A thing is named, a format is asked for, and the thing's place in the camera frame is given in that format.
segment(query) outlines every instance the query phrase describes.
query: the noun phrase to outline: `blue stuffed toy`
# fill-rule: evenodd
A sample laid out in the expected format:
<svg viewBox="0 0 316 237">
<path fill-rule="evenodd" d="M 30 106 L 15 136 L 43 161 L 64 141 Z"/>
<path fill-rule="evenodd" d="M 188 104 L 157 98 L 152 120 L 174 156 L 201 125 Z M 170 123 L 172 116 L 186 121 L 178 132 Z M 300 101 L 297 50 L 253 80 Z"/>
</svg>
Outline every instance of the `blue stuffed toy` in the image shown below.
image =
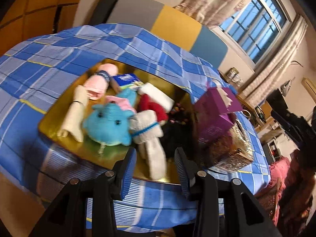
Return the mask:
<svg viewBox="0 0 316 237">
<path fill-rule="evenodd" d="M 88 136 L 101 144 L 99 153 L 103 153 L 106 145 L 130 145 L 132 137 L 129 134 L 129 117 L 136 114 L 133 106 L 137 93 L 125 89 L 117 96 L 107 96 L 107 104 L 96 104 L 94 110 L 83 122 L 83 128 Z"/>
</svg>

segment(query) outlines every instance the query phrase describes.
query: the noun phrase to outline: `pink stuffed toy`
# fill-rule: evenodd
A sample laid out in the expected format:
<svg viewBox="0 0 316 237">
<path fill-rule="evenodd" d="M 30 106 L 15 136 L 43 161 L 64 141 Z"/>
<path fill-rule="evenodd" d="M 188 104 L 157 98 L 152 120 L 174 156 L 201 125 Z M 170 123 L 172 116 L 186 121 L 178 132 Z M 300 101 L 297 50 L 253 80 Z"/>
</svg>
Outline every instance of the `pink stuffed toy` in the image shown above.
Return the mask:
<svg viewBox="0 0 316 237">
<path fill-rule="evenodd" d="M 111 77 L 118 74 L 117 66 L 106 63 L 99 66 L 97 72 L 84 83 L 90 100 L 99 100 L 106 92 Z"/>
<path fill-rule="evenodd" d="M 121 98 L 121 97 L 117 97 L 117 96 L 107 95 L 105 97 L 105 102 L 106 103 L 109 103 L 109 102 L 116 103 L 117 105 L 119 105 L 119 107 L 123 111 L 130 110 L 130 111 L 133 111 L 134 114 L 137 113 L 127 98 Z"/>
</svg>

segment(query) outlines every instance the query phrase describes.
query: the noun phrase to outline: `purple box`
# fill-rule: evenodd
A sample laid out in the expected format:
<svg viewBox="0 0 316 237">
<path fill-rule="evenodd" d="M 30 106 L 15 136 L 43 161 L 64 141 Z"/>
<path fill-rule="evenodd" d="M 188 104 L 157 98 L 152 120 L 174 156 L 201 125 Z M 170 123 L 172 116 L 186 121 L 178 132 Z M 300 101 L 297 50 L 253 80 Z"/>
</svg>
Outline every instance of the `purple box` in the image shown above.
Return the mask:
<svg viewBox="0 0 316 237">
<path fill-rule="evenodd" d="M 229 88 L 223 90 L 232 100 L 226 107 L 216 87 L 209 88 L 194 104 L 197 116 L 198 140 L 204 143 L 224 135 L 233 125 L 228 113 L 242 111 L 241 104 Z"/>
</svg>

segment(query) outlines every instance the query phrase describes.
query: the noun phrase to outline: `window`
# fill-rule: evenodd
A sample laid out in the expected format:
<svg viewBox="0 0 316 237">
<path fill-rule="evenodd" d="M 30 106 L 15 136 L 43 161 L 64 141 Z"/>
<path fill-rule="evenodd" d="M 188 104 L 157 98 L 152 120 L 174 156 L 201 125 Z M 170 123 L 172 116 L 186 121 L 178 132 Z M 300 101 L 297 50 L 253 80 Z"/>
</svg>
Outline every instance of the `window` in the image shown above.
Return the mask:
<svg viewBox="0 0 316 237">
<path fill-rule="evenodd" d="M 220 27 L 257 63 L 286 22 L 276 0 L 252 0 Z"/>
</svg>

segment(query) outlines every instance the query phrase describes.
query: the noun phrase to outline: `gold glittery box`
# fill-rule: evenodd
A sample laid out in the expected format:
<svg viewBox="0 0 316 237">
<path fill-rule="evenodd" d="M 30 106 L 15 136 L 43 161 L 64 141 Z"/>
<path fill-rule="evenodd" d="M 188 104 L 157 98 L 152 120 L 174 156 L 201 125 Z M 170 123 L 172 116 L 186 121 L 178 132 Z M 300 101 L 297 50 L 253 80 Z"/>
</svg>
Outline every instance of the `gold glittery box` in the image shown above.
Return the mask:
<svg viewBox="0 0 316 237">
<path fill-rule="evenodd" d="M 235 172 L 253 162 L 253 153 L 245 130 L 237 119 L 226 135 L 218 138 L 205 150 L 204 163 L 220 171 Z"/>
</svg>

